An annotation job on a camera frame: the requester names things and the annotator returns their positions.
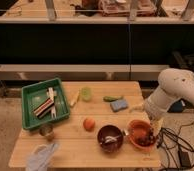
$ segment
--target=floor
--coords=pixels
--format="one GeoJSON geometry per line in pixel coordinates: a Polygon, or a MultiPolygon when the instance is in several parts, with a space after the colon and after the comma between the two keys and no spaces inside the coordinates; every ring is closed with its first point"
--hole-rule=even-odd
{"type": "MultiPolygon", "coordinates": [[[[8,167],[8,162],[17,139],[17,136],[21,129],[21,99],[20,89],[11,89],[7,97],[2,97],[3,93],[0,89],[0,171],[21,171],[24,169],[11,169],[8,167]]],[[[194,110],[185,110],[183,113],[171,113],[167,114],[164,119],[164,127],[171,128],[176,132],[179,126],[182,124],[188,124],[194,119],[194,110]]],[[[182,128],[180,134],[185,140],[187,140],[194,147],[194,125],[182,128]]],[[[167,157],[165,152],[160,149],[160,155],[163,165],[167,166],[167,157]]],[[[177,156],[176,150],[173,150],[173,155],[177,156]]],[[[131,170],[131,169],[92,169],[92,170],[131,170]]]]}

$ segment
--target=plastic container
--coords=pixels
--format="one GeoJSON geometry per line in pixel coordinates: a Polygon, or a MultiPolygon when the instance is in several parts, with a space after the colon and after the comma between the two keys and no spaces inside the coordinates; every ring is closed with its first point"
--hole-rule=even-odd
{"type": "Polygon", "coordinates": [[[25,130],[34,130],[42,124],[61,121],[69,117],[69,106],[59,78],[25,86],[22,88],[21,95],[22,126],[25,130]],[[38,119],[34,114],[34,109],[49,98],[47,95],[49,87],[52,87],[53,90],[56,91],[56,96],[54,97],[56,118],[52,118],[51,114],[48,113],[43,118],[38,119]]]}

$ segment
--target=railing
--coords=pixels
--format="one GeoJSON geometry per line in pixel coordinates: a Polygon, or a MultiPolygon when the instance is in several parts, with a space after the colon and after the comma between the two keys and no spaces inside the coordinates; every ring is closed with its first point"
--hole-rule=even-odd
{"type": "Polygon", "coordinates": [[[18,0],[0,9],[0,23],[194,23],[194,0],[185,1],[18,0]]]}

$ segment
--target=green tray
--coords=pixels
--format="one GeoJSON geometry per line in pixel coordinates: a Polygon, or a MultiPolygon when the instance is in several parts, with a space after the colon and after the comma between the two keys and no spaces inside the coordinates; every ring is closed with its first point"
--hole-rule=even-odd
{"type": "Polygon", "coordinates": [[[70,110],[64,94],[64,90],[59,78],[43,81],[22,88],[22,125],[25,130],[34,130],[40,125],[48,122],[57,122],[69,117],[70,110]],[[54,97],[56,108],[56,118],[51,114],[46,114],[42,119],[38,119],[33,113],[40,104],[47,98],[47,89],[53,87],[57,92],[54,97]]]}

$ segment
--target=bowl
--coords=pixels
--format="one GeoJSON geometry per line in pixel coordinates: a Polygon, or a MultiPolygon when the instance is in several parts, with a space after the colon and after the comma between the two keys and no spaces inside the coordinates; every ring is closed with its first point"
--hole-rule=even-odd
{"type": "Polygon", "coordinates": [[[122,146],[123,134],[118,127],[114,125],[106,125],[99,130],[97,140],[105,152],[112,153],[122,146]]]}
{"type": "Polygon", "coordinates": [[[156,137],[153,135],[152,126],[142,120],[133,120],[129,124],[129,140],[143,151],[149,152],[156,144],[156,137]]]}

